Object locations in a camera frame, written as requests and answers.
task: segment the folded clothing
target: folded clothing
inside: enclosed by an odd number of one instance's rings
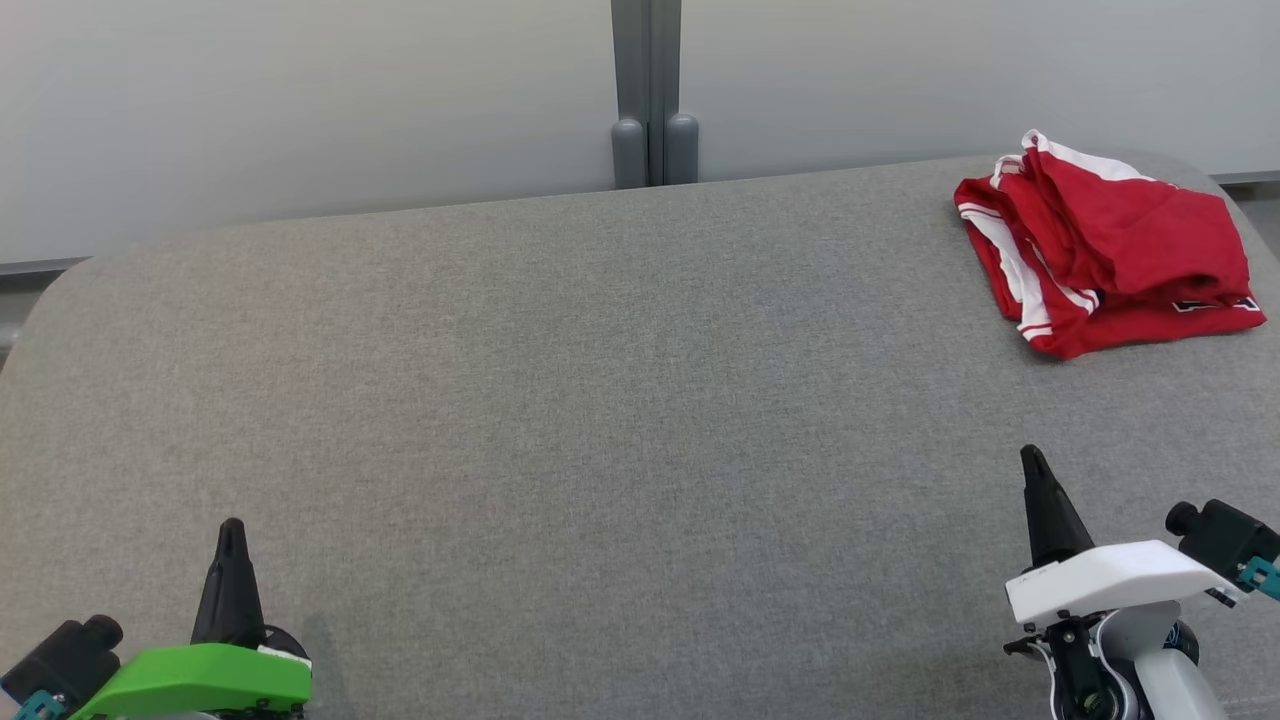
[[[1037,131],[955,192],[1001,313],[1032,347],[1075,357],[1266,322],[1221,197],[1076,152]]]

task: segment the red fabric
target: red fabric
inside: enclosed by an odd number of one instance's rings
[[[1020,163],[1011,159],[1001,168],[997,183],[961,182],[955,202],[969,219],[969,240],[1001,314],[1020,320],[1036,350],[1069,359],[1266,322],[1220,197],[1140,177],[1103,179],[1034,142]],[[1018,288],[1001,269],[1000,249],[977,224],[983,218],[1002,222],[1011,234],[1024,273]],[[1036,283],[1038,291],[1027,287]],[[1039,310],[1019,300],[1036,292],[1043,299]]]

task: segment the gray fabric surface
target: gray fabric surface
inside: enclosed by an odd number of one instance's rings
[[[1019,446],[1100,542],[1167,538],[1184,498],[1280,524],[1280,324],[1033,356],[951,206],[991,167],[87,261],[0,374],[0,662],[92,612],[125,655],[183,642],[238,515],[269,621],[315,657],[317,720],[1043,716],[1042,667],[1001,652]],[[1228,707],[1266,716],[1280,607],[1188,605]]]

